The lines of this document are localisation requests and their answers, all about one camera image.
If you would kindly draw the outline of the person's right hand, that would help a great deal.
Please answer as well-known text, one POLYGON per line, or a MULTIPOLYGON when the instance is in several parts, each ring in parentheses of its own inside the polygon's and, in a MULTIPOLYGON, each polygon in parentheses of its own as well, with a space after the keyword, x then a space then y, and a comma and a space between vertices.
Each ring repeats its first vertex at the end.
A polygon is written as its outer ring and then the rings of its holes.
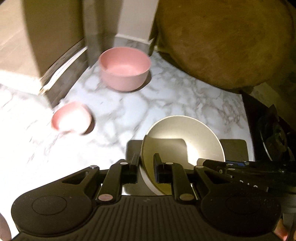
POLYGON ((278 237, 280 238, 280 240, 282 241, 286 241, 289 234, 290 234, 290 231, 288 230, 288 228, 284 225, 283 223, 283 219, 280 218, 277 225, 276 225, 276 228, 275 230, 273 231, 273 233, 278 237))

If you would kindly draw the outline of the person's left hand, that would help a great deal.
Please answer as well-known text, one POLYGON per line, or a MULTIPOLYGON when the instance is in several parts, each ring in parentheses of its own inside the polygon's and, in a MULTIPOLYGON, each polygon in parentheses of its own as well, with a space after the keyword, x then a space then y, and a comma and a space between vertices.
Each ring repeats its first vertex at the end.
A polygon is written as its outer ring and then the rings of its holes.
POLYGON ((8 223, 2 214, 0 214, 0 239, 2 241, 11 240, 10 228, 9 228, 8 223))

